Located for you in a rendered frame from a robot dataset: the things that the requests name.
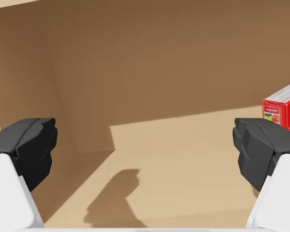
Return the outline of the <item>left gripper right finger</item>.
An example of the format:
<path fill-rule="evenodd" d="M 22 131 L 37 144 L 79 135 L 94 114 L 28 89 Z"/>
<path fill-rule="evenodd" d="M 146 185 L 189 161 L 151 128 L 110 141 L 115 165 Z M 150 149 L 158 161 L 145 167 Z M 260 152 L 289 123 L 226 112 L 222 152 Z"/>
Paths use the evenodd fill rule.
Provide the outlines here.
<path fill-rule="evenodd" d="M 290 131 L 262 118 L 236 118 L 241 175 L 259 193 L 246 227 L 290 229 Z"/>

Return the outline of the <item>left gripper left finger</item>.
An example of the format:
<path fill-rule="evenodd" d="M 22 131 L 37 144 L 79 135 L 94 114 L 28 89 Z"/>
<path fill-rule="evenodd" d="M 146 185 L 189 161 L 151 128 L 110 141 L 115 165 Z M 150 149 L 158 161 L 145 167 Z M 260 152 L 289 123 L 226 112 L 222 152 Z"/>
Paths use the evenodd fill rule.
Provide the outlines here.
<path fill-rule="evenodd" d="M 0 131 L 0 229 L 44 227 L 31 192 L 50 173 L 55 123 L 27 118 Z"/>

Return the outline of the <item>red and white carton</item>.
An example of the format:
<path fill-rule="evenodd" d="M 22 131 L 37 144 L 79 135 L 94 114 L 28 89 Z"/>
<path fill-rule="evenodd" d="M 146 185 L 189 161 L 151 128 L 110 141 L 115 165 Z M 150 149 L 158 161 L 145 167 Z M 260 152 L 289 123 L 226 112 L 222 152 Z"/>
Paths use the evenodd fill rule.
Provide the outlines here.
<path fill-rule="evenodd" d="M 262 116 L 290 131 L 290 84 L 262 100 Z"/>

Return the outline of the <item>pale wooden shelf unit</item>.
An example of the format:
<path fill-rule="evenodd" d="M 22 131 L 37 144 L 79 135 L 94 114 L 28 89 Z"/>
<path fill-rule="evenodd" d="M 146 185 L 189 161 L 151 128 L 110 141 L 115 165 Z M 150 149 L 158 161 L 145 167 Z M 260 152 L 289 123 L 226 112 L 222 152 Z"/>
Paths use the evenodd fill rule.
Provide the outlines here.
<path fill-rule="evenodd" d="M 244 227 L 232 129 L 290 83 L 290 0 L 0 8 L 0 127 L 53 117 L 47 228 Z"/>

